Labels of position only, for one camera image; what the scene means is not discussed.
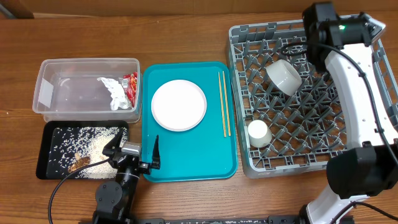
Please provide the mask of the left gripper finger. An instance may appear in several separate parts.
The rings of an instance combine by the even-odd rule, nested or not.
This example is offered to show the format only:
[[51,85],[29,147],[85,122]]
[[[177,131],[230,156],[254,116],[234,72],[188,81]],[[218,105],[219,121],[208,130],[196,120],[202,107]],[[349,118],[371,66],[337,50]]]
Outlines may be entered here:
[[112,140],[110,140],[110,142],[104,146],[102,154],[105,156],[114,156],[117,152],[121,150],[120,143],[122,138],[123,130],[120,129],[117,135],[115,135],[115,137],[113,137]]
[[159,135],[156,135],[155,143],[152,151],[152,169],[160,169],[160,152],[159,152]]

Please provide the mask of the rice and food scraps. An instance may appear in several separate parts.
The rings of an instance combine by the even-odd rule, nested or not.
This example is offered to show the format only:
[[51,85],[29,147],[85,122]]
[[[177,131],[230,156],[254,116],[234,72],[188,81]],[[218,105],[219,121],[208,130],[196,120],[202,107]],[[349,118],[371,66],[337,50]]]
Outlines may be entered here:
[[121,143],[124,143],[128,137],[124,127],[55,128],[50,145],[47,178],[62,179],[78,168],[107,159],[103,148],[120,131],[123,132]]

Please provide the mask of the white napkin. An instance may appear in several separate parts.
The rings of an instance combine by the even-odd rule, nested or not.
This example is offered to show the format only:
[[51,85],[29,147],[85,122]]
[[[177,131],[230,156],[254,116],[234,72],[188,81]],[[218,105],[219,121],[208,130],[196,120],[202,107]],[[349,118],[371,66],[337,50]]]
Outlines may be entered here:
[[110,107],[112,111],[116,111],[118,109],[126,110],[132,106],[124,92],[122,84],[117,80],[105,77],[99,77],[97,80],[101,81],[111,94]]

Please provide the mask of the white cup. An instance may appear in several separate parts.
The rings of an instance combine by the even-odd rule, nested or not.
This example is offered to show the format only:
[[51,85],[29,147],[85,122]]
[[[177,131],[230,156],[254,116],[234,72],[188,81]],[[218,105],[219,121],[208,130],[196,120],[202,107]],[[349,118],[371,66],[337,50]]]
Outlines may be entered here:
[[265,147],[272,140],[268,125],[262,120],[251,121],[248,125],[249,143],[254,147]]

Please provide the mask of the grey bowl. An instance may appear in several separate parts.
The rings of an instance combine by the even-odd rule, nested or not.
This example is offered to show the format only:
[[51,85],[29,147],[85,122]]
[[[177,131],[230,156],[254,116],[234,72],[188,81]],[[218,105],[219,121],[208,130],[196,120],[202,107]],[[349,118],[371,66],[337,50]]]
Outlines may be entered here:
[[272,83],[284,94],[293,96],[302,84],[296,69],[286,60],[278,60],[266,67]]

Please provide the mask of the red foil wrapper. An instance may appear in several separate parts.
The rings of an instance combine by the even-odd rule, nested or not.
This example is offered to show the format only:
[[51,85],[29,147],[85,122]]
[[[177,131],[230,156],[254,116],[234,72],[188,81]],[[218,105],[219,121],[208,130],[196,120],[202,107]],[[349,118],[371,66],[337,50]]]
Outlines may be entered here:
[[131,103],[131,107],[135,106],[136,91],[137,91],[137,72],[133,72],[123,76],[122,87],[124,92]]

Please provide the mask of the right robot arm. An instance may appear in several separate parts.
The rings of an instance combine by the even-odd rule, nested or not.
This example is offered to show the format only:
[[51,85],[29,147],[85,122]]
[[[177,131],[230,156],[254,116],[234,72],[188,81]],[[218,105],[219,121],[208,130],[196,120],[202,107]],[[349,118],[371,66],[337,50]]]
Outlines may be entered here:
[[340,17],[331,2],[302,14],[308,61],[336,86],[347,150],[326,165],[327,186],[304,206],[305,223],[338,223],[353,206],[397,183],[397,131],[387,116],[373,69],[372,44],[385,26],[371,16]]

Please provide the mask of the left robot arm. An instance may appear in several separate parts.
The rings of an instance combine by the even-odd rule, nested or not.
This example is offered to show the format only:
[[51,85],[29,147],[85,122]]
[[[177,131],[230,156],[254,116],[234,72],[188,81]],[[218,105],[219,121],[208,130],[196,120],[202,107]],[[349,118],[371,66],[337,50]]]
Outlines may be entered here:
[[152,161],[141,161],[141,146],[133,142],[121,144],[120,131],[103,148],[110,166],[117,170],[114,180],[101,184],[95,193],[96,210],[92,223],[136,223],[131,205],[142,174],[160,169],[159,138],[155,139]]

